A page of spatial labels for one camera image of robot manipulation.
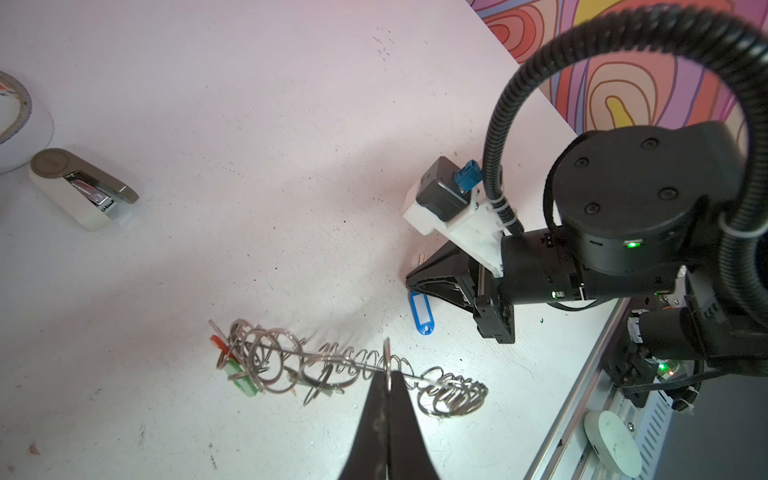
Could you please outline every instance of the white table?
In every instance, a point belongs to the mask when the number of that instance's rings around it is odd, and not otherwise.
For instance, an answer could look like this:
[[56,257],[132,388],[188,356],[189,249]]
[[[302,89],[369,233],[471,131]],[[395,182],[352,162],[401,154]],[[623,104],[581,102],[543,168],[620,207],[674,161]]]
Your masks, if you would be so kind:
[[[480,379],[478,412],[419,413],[432,461],[522,477],[611,305],[519,307],[510,346],[434,300],[421,336],[403,279],[444,240],[400,217],[439,155],[479,160],[516,68],[462,0],[5,2],[0,69],[50,110],[51,146],[141,198],[89,233],[23,168],[0,177],[0,476],[336,478],[367,385],[246,398],[207,325],[243,317]],[[540,94],[513,128],[506,192],[541,228],[574,135]]]

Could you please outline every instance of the psychedelic pattern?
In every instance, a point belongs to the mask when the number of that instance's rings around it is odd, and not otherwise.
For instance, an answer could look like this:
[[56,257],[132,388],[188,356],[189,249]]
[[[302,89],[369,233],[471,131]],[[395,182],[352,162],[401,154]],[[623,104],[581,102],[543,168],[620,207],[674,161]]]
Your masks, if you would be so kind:
[[[656,0],[467,0],[518,63],[574,25],[604,12]],[[676,2],[739,15],[765,30],[768,0]],[[541,91],[580,134],[628,125],[679,128],[721,120],[746,151],[746,128],[733,94],[710,71],[671,55],[620,52],[566,68]]]

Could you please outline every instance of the bunch of metal rings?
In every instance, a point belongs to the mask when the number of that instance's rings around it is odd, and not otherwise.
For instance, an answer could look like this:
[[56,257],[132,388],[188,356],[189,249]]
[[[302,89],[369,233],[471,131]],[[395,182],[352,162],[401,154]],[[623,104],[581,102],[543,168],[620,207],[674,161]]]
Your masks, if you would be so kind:
[[[230,375],[230,381],[247,377],[258,390],[271,393],[295,393],[296,385],[309,386],[304,405],[320,393],[343,393],[360,376],[367,380],[374,372],[384,372],[389,382],[393,370],[401,372],[408,389],[419,392],[416,397],[419,410],[432,417],[468,415],[479,409],[488,395],[488,387],[482,383],[445,373],[439,366],[415,375],[407,359],[390,355],[389,339],[384,342],[381,354],[366,349],[355,353],[351,346],[339,353],[338,343],[324,343],[317,351],[306,352],[306,338],[299,339],[286,329],[264,329],[238,319],[232,322],[229,335],[224,335],[213,320],[209,323],[226,344],[217,368],[234,360],[243,370]],[[288,347],[281,343],[283,339]],[[291,357],[296,357],[296,361],[291,361],[294,367],[287,365]]]

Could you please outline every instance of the blue connector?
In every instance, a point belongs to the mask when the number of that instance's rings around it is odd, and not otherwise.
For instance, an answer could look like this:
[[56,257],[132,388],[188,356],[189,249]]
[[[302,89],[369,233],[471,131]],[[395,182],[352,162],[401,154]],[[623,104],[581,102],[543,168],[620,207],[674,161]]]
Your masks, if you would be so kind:
[[482,181],[480,165],[476,161],[470,160],[461,170],[453,175],[453,180],[462,193],[466,194]]

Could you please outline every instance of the metal spring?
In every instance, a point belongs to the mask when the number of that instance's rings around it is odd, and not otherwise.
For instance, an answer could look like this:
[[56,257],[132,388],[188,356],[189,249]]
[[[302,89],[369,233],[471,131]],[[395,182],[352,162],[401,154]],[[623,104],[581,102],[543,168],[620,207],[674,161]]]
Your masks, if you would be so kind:
[[[259,325],[254,327],[246,320],[238,319],[232,322],[230,334],[225,336],[213,320],[209,320],[209,323],[227,344],[227,350],[219,356],[217,368],[223,368],[230,359],[234,359],[243,367],[241,373],[229,376],[229,380],[248,377],[258,390],[272,393],[289,392],[295,385],[303,384],[310,387],[304,405],[312,402],[321,392],[343,393],[361,374],[363,379],[367,380],[373,377],[375,372],[387,372],[385,355],[379,354],[377,350],[361,349],[355,353],[355,349],[348,346],[339,354],[338,343],[324,343],[316,352],[308,353],[304,351],[307,339],[298,339],[286,329],[264,329]],[[283,348],[280,344],[281,336],[293,344],[293,349]],[[298,358],[298,369],[286,366],[286,361],[292,356]],[[389,358],[389,371],[400,371],[406,380],[406,387],[419,391],[416,401],[419,410],[426,415],[437,418],[468,415],[479,409],[488,395],[488,387],[482,383],[453,373],[445,373],[440,366],[433,366],[417,376],[407,359],[395,355]],[[316,364],[322,365],[321,373],[317,377],[306,371]],[[333,373],[339,376],[345,370],[346,379],[331,381]],[[274,388],[286,372],[288,386]]]

